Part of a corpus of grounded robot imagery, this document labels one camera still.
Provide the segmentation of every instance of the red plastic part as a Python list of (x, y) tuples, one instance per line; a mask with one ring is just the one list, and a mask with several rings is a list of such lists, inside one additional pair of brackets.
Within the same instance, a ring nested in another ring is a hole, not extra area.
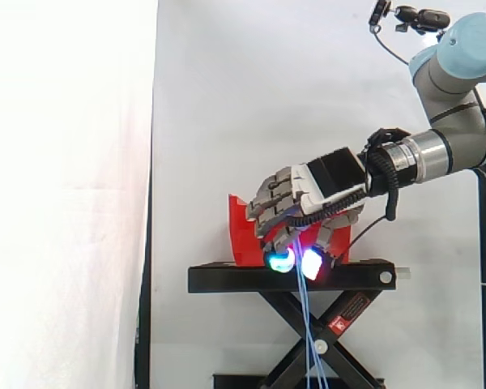
[[(246, 203), (231, 194), (228, 197), (228, 215), (230, 240), (232, 243), (232, 253), (237, 266), (241, 267), (262, 267), (264, 266), (263, 255), (259, 240), (254, 235), (254, 222), (248, 221), (245, 216)], [(313, 224), (301, 234), (301, 245), (309, 248), (315, 243), (320, 223)], [(351, 239), (351, 226), (336, 229), (330, 240), (330, 254), (341, 255), (349, 246)], [(343, 262), (349, 259), (348, 253), (344, 255)]]

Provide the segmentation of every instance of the metal cylinder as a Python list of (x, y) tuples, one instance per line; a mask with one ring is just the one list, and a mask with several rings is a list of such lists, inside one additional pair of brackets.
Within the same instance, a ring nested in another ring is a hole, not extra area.
[(475, 94), (475, 80), (446, 74), (434, 56), (414, 77), (433, 129), (450, 150), (449, 173), (480, 165), (486, 156), (486, 125)]

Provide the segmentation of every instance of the silver connector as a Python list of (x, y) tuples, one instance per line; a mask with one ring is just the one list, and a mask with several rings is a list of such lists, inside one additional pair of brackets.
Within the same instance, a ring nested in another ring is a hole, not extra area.
[(432, 130), (402, 140), (414, 155), (418, 166), (416, 182), (443, 177), (449, 170), (449, 156), (445, 141)]
[(396, 267), (395, 270), (398, 280), (410, 280), (412, 278), (411, 268), (409, 267)]

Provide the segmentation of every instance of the coiled black cable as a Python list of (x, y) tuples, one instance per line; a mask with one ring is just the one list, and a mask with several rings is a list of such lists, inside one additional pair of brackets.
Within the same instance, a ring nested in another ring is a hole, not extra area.
[(399, 199), (398, 174), (391, 160), (382, 156), (379, 152), (369, 152), (367, 155), (369, 163), (382, 173), (387, 181), (387, 205), (386, 219), (396, 220), (396, 207)]
[(367, 194), (363, 190), (357, 190), (343, 199), (340, 199), (332, 204), (328, 204), (320, 211), (316, 211), (306, 216), (289, 216), (286, 219), (286, 223), (289, 227), (300, 229), (302, 227), (308, 227), (309, 225), (323, 221), (328, 217), (334, 216), (337, 213), (349, 208), (351, 205), (358, 203), (362, 199), (365, 199)]

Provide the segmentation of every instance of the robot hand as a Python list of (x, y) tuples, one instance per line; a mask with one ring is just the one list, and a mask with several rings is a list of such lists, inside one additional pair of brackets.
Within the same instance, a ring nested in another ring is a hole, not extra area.
[(255, 235), (265, 253), (285, 254), (304, 229), (318, 222), (316, 246), (326, 250), (334, 229), (357, 222), (367, 196), (365, 179), (362, 162), (343, 148), (268, 177), (246, 216), (256, 221)]

